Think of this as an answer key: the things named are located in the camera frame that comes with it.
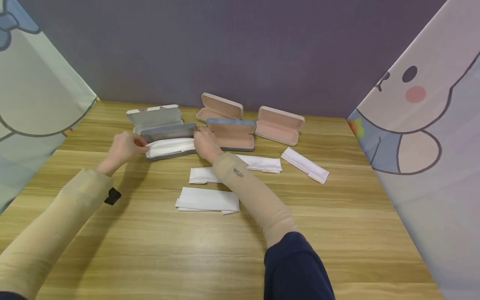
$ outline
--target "purple wall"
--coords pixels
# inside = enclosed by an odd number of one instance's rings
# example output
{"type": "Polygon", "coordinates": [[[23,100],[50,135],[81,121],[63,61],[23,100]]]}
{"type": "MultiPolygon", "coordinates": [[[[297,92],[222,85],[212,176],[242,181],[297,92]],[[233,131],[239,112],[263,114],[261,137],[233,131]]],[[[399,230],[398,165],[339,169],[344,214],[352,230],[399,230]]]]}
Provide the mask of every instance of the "purple wall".
{"type": "Polygon", "coordinates": [[[445,0],[19,0],[103,100],[347,117],[445,0]]]}

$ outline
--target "hand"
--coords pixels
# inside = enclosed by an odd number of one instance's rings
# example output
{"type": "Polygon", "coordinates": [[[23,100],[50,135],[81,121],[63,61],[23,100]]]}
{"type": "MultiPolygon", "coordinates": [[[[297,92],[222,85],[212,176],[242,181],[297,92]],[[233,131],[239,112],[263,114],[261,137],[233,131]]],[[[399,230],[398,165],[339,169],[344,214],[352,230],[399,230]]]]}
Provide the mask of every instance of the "hand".
{"type": "Polygon", "coordinates": [[[199,126],[193,137],[195,138],[195,150],[197,150],[197,153],[212,165],[223,154],[218,140],[207,127],[199,126]]]}
{"type": "Polygon", "coordinates": [[[124,131],[113,137],[113,143],[105,158],[96,168],[97,172],[112,176],[124,163],[148,151],[147,142],[138,134],[124,131]]]}

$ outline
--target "bunny eye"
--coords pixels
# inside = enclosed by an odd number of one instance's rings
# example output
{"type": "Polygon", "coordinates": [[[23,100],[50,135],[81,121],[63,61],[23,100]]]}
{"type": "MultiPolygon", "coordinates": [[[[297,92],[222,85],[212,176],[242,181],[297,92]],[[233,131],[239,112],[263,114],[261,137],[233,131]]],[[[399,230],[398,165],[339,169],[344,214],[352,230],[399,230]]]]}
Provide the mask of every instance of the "bunny eye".
{"type": "Polygon", "coordinates": [[[412,81],[417,76],[417,71],[417,67],[411,66],[403,73],[402,81],[405,83],[412,81]]]}

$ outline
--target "beige arm sleeve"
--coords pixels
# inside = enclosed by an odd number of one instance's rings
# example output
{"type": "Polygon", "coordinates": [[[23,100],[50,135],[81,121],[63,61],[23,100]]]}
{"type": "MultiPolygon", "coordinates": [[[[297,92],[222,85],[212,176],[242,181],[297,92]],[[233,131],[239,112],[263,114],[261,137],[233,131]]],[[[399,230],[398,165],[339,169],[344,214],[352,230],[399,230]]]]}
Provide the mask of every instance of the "beige arm sleeve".
{"type": "Polygon", "coordinates": [[[108,197],[112,178],[84,169],[0,255],[0,291],[34,299],[52,267],[108,197]]]}
{"type": "Polygon", "coordinates": [[[285,234],[298,231],[287,206],[246,169],[236,155],[225,153],[213,164],[215,175],[240,199],[264,233],[267,247],[278,243],[285,234]]]}

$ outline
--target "cartoon curtain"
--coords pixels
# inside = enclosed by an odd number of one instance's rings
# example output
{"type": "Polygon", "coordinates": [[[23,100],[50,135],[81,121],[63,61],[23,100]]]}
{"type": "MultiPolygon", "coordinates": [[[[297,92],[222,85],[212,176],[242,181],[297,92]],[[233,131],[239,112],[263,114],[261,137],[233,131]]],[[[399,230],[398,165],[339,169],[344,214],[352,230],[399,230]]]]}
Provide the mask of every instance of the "cartoon curtain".
{"type": "Polygon", "coordinates": [[[448,1],[348,118],[448,300],[480,299],[479,15],[448,1]]]}
{"type": "Polygon", "coordinates": [[[16,0],[0,0],[0,211],[96,95],[16,0]]]}

